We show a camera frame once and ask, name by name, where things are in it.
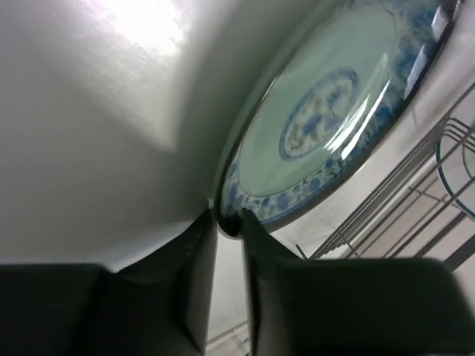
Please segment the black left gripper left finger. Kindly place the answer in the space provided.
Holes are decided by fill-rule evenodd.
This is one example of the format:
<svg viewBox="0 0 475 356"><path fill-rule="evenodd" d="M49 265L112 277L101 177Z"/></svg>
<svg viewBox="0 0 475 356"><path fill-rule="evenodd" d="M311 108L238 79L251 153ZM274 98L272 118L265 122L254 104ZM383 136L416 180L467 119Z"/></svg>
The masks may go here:
<svg viewBox="0 0 475 356"><path fill-rule="evenodd" d="M204 211L140 261L1 266L3 355L203 355L216 222Z"/></svg>

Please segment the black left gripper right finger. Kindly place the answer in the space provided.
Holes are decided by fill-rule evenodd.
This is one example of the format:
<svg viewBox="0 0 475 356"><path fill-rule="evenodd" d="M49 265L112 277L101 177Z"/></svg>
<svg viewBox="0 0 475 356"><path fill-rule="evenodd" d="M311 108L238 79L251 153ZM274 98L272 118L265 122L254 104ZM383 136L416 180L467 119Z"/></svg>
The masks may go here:
<svg viewBox="0 0 475 356"><path fill-rule="evenodd" d="M472 355L474 315L438 260L304 260L241 215L253 355Z"/></svg>

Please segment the blue floral green plate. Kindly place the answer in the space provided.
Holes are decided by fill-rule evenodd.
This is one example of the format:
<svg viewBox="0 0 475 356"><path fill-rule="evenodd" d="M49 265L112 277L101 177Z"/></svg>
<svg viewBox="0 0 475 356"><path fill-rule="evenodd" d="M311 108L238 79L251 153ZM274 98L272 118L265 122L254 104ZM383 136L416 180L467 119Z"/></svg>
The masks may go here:
<svg viewBox="0 0 475 356"><path fill-rule="evenodd" d="M458 1L317 1L249 97L217 184L222 230L268 231L319 205L385 139L456 22Z"/></svg>

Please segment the white plate dark rim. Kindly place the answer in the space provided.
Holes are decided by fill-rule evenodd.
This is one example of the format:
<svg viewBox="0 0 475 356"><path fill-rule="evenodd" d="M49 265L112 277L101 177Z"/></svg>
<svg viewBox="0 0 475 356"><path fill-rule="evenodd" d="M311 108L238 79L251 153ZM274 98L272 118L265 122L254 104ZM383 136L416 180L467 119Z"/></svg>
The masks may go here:
<svg viewBox="0 0 475 356"><path fill-rule="evenodd" d="M450 198L474 219L474 138L459 141L450 133L436 143L438 173Z"/></svg>

